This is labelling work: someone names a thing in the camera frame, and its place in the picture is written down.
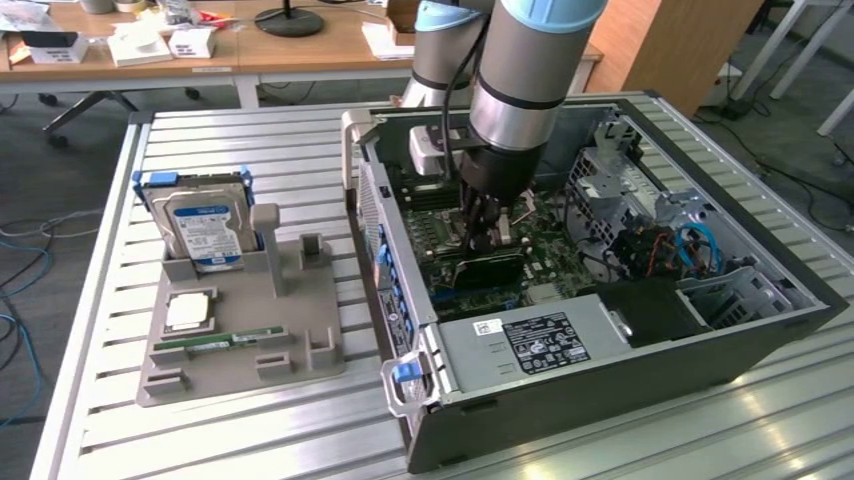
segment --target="light blue robot joint cap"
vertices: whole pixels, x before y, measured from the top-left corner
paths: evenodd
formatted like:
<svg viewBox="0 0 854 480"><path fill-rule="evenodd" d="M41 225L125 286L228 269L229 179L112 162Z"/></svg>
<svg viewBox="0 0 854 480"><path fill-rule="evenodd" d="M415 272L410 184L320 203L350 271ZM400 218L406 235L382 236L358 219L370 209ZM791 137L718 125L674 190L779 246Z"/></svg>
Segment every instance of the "light blue robot joint cap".
<svg viewBox="0 0 854 480"><path fill-rule="evenodd" d="M423 1L418 6L415 30L418 32L438 32L470 22L480 15L479 12L467 8Z"/></svg>
<svg viewBox="0 0 854 480"><path fill-rule="evenodd" d="M507 13L527 27L546 33L572 33L590 27L607 0L500 0Z"/></svg>

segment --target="desk lamp base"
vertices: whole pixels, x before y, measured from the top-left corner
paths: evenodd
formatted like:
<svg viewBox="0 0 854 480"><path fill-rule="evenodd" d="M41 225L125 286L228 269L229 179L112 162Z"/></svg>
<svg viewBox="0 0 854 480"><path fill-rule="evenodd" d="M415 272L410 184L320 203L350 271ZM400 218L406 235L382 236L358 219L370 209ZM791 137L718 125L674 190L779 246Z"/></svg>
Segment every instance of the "desk lamp base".
<svg viewBox="0 0 854 480"><path fill-rule="evenodd" d="M307 37L323 30L324 21L320 15L307 10L295 8L287 17L283 9L273 8L257 14L255 25L277 37Z"/></svg>

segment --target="desk leg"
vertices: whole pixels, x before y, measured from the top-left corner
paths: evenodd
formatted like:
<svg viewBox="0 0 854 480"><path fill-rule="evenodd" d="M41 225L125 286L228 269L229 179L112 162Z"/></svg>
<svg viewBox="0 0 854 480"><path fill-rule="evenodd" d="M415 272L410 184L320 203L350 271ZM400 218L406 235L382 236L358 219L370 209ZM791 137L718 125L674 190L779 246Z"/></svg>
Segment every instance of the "desk leg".
<svg viewBox="0 0 854 480"><path fill-rule="evenodd" d="M587 81L590 80L590 74L592 73L592 66L596 62L582 60L575 69L575 77L572 77L572 83L570 84L570 95L584 93L587 88Z"/></svg>
<svg viewBox="0 0 854 480"><path fill-rule="evenodd" d="M821 46L825 44L825 41L827 40L827 37L833 33L833 30L837 28L837 25L839 25L839 22L847 15L849 10L851 9L851 5L854 5L854 0L846 0L839 5L838 10L830 16L830 18L827 19L822 27L818 29L818 32L815 32L815 35L813 35L813 40L810 40L810 43L803 49L803 52L801 52L801 55L798 56L798 60L795 60L795 63L791 64L791 67L789 67L789 71L786 72L786 75L783 75L783 78L781 79L779 83L774 87L774 90L771 90L771 98L774 100L779 100L779 98L786 94L786 90L791 86L791 83L795 81L795 78L798 78L798 75L801 75L801 72L803 71L806 64L810 62L813 55L815 55L815 52L818 51Z"/></svg>
<svg viewBox="0 0 854 480"><path fill-rule="evenodd" d="M738 82L738 85L735 85L735 90L732 91L734 100L738 100L739 98L742 98L744 96L744 93L747 93L747 89L750 89L750 85L753 85L753 82L757 80L759 73L762 73L762 69L765 68L765 65L769 63L769 60L771 59L771 55L774 54L774 51L779 47L779 44L783 42L783 38L786 37L786 34L789 34L791 27L794 26L795 22L798 21L798 18L801 18L801 15L806 10L806 6L807 6L806 4L807 4L807 0L795 0L795 4L789 9L789 13L783 18L783 21L779 22L779 26L774 30L774 34L771 35L771 38L769 38L769 41L766 42L765 47L762 47L762 51L759 52L759 55L757 55L757 58L750 64L747 73L744 73L744 76Z"/></svg>
<svg viewBox="0 0 854 480"><path fill-rule="evenodd" d="M259 108L257 100L257 76L241 75L235 77L235 87L237 87L237 97L240 98L240 108Z"/></svg>
<svg viewBox="0 0 854 480"><path fill-rule="evenodd" d="M851 113L851 110L854 110L854 90L851 90L851 93L849 93L849 96L845 97L845 100L842 100L842 103L830 114L830 117L827 117L827 120L825 121L825 123L822 123L822 126L818 128L818 134L822 137L826 137L827 135L830 135L830 133L834 131L834 129L842 122L842 119L845 118L845 116L849 113Z"/></svg>

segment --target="slotted aluminum table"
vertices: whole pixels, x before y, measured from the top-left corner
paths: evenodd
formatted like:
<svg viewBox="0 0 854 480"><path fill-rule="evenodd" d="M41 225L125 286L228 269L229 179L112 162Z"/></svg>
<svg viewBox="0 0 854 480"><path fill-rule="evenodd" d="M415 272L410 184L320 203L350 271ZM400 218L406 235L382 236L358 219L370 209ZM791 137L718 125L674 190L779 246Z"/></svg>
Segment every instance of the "slotted aluminum table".
<svg viewBox="0 0 854 480"><path fill-rule="evenodd" d="M839 293L851 257L700 131L627 94ZM351 104L161 113L131 125L83 289L32 478L410 478L380 389L378 347L342 195L340 116ZM658 177L678 172L648 154ZM163 242L129 188L133 170L248 165L280 239L334 246L347 371L173 405L133 404ZM419 479L781 478L854 472L853 312L731 384L478 458Z"/></svg>

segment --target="white box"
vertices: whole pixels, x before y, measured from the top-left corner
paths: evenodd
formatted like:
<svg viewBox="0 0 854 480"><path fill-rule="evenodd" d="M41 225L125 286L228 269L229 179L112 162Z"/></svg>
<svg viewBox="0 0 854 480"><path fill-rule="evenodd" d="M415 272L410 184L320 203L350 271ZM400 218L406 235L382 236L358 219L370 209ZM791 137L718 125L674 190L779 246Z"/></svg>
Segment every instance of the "white box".
<svg viewBox="0 0 854 480"><path fill-rule="evenodd" d="M216 40L209 28L176 30L169 38L169 50L177 58L211 58Z"/></svg>
<svg viewBox="0 0 854 480"><path fill-rule="evenodd" d="M27 48L29 49L29 56L35 63L80 63L89 49L89 41L81 34L77 34L77 39L71 47L36 47L27 45Z"/></svg>
<svg viewBox="0 0 854 480"><path fill-rule="evenodd" d="M172 60L169 47L156 33L144 37L116 33L107 38L107 45L109 45L112 63L116 67Z"/></svg>
<svg viewBox="0 0 854 480"><path fill-rule="evenodd" d="M715 85L703 100L702 107L718 107L726 103L727 97L727 77L728 77L728 91L735 89L735 84L742 79L742 71L728 63L720 67L718 78L715 79Z"/></svg>

